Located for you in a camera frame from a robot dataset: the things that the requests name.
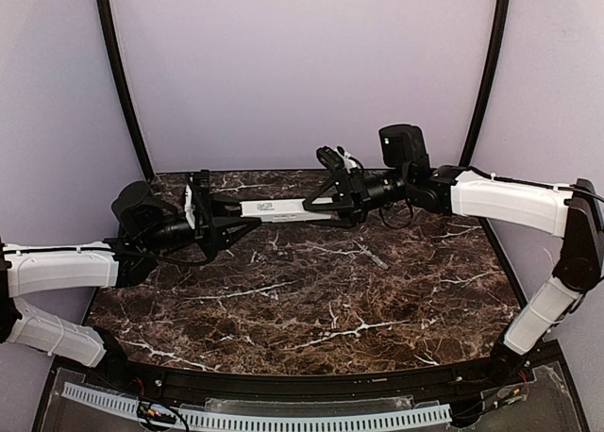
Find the wire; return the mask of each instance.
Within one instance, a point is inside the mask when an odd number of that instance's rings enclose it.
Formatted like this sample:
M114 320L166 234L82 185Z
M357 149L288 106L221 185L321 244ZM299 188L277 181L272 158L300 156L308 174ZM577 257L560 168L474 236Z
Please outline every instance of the wire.
M103 376L101 376L101 375L99 375L97 373L89 372L89 374L93 374L94 376L96 376L99 379L103 380L103 382L107 383L110 387L112 387L116 391L119 391L119 392L121 392L123 394L130 394L129 392L127 392L125 390L117 388L115 385L113 385L111 382L109 382L105 377L103 377ZM176 410L173 407L166 406L165 404L163 404L163 403L161 403L159 401L155 401L155 400L153 400L153 399L151 399L149 397L146 397L144 395L144 384L143 384L143 381L140 378L137 377L136 379L132 380L132 382L137 382L137 383L140 382L140 385L141 385L141 394L139 394L139 396L138 396L139 400L142 400L144 402L149 402L151 404L156 404L158 406L166 408L167 410L170 410L172 413L174 413L176 415L176 417L180 420L180 422L185 426L185 432L191 432L191 429L189 428L189 423L187 422L187 420L185 420L185 417L182 416L182 414L178 410Z
M354 158L354 157L349 157L352 161L354 161L355 163L357 163L359 165L359 169L361 170L361 177L365 176L365 167L362 166L362 163L359 161L358 158Z
M590 197L596 199L597 201L604 203L604 197L600 196L599 194L595 194L591 191L582 189L581 187L578 187L576 184L571 184L568 187L565 187L564 185L556 186L556 185L551 185L551 184L544 184L542 182L533 182L531 180L522 180L522 179L514 179L513 177L502 177L502 176L498 176L498 175L490 175L490 174L485 173L482 170L479 170L478 168L476 168L474 166L470 166L468 168L470 169L470 171L480 175L481 177L485 177L487 179L493 179L498 182L528 185L530 187L538 187L541 189L548 189L548 190L558 189L560 191L572 191L574 193L579 193L579 194L584 194L586 196L590 196Z
M527 391L527 394L529 394L529 380L527 379L527 376L525 375L525 373L523 373L522 371L520 371L519 374L522 377L522 379L525 381L525 390Z
M577 309L579 309L579 307L583 304L583 300L585 300L586 296L587 296L587 292L585 292L578 300L575 301L575 304L568 310L568 312L566 314L567 315L572 314Z
M482 410L480 413L476 413L474 415L468 415L468 416L455 416L453 419L455 419L455 420L473 420L475 418L480 418L482 415L485 415L495 409L496 409L496 406L495 406L495 404L493 404L490 407Z
M112 249L112 248L106 248L103 246L81 246L81 247L55 246L55 247L50 247L50 248L24 248L22 250L5 250L4 254L5 255L15 255L17 253L23 253L23 254L52 253L55 251L75 251L78 253L81 251L106 251L108 253L113 253L114 255L117 255L117 256L128 256L131 258L154 259L159 262L165 262L167 264L172 264L172 265L179 265L182 267L203 267L204 265L208 265L209 263L212 262L211 259L181 260L181 259L167 258L165 256L154 255L153 253L143 253L143 252L139 253L138 251L116 250L116 249Z
M476 402L475 404L473 404L471 407L467 408L466 410L460 411L459 413L457 413L456 415L453 416L453 419L455 420L465 420L467 418L472 418L476 415L472 415L470 417L462 417L461 415L463 415L464 413L467 413L468 411L472 411L474 408L480 406L481 404L493 399L495 396L497 396L499 394L499 392L501 390L503 390L504 388L506 388L506 386L508 385L508 382L510 381L510 379L506 380L506 383L504 383L503 385L501 385L499 388L495 389L495 391L493 391L491 394L489 394L487 397L480 399L478 402Z
M409 210L410 218L405 224L403 224L401 226L394 226L393 224L388 223L386 221L386 217L384 216L384 210L390 210L393 207L393 203L388 203L388 204L382 206L381 208L379 208L377 213L379 214L379 218L381 219L381 222L384 223L384 226L386 226L388 229L400 231L401 229L405 229L406 227L409 227L411 225L411 223L413 223L413 217L415 216L415 212L413 211L413 206L409 202L408 198L405 198L405 203L407 204L407 209Z

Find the black curved frame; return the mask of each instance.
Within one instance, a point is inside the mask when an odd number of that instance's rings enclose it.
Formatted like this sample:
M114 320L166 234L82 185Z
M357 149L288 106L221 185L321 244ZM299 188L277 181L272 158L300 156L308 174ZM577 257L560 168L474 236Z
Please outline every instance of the black curved frame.
M487 50L487 58L484 62L484 70L482 71L482 79L480 80L480 88L478 89L478 97L472 114L472 122L468 129L468 134L461 152L460 166L469 166L472 162L472 156L476 149L482 121L489 103L491 88L495 80L495 71L497 62L499 61L499 52L501 43L503 42L503 32L506 26L508 16L508 5L510 0L496 0L495 16L493 18L493 27L491 29L491 39L489 40L489 48Z
M144 178L148 182L155 177L155 173L153 172L153 166L151 166L151 158L144 145L143 133L136 117L132 96L130 95L130 89L126 80L126 71L124 70L124 63L122 62L122 55L120 54L120 47L117 42L115 25L113 24L111 3L110 0L96 0L96 5L98 7L101 27L103 28L103 37L105 38L105 47L107 48L107 56L111 72L113 73L115 89L120 98L120 105L122 106L122 112L124 113L124 119L126 119L128 133L130 134L136 157L139 160Z

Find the marble surface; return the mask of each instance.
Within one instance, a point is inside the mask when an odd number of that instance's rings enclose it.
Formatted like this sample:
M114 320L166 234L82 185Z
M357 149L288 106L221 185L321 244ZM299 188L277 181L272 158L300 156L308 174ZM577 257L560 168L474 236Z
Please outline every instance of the marble surface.
M242 199L304 197L318 171L212 174ZM152 187L174 204L182 174ZM393 224L408 219L393 208ZM175 258L200 258L195 247ZM203 268L162 264L96 295L88 324L134 361L238 374L360 374L485 357L519 311L478 221L418 210L392 230L264 224Z

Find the red wire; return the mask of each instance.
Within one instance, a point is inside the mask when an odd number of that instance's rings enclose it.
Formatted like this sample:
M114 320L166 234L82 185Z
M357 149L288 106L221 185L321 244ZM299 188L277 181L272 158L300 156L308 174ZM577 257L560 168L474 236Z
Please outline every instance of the red wire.
M143 381L140 378L136 378L134 380L136 383L138 383L139 385L141 385L141 396L144 396L144 384Z
M525 389L527 390L527 392L529 392L529 381L527 380L527 376L522 371L520 371L519 374L522 377L522 379L525 381Z

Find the lavender wall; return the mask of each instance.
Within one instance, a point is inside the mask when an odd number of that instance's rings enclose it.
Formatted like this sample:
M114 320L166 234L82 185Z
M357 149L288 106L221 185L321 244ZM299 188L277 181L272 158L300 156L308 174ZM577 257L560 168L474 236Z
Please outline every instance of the lavender wall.
M542 181L591 179L604 192L604 0L511 0L506 36L475 162ZM495 224L528 295L561 243ZM593 431L604 431L604 287L554 333Z
M341 144L421 125L459 159L495 0L113 0L158 172L319 167Z
M0 0L0 235L23 244L101 239L109 206L141 177L94 0ZM90 290L29 301L80 321ZM0 345L0 431L31 429L51 359Z

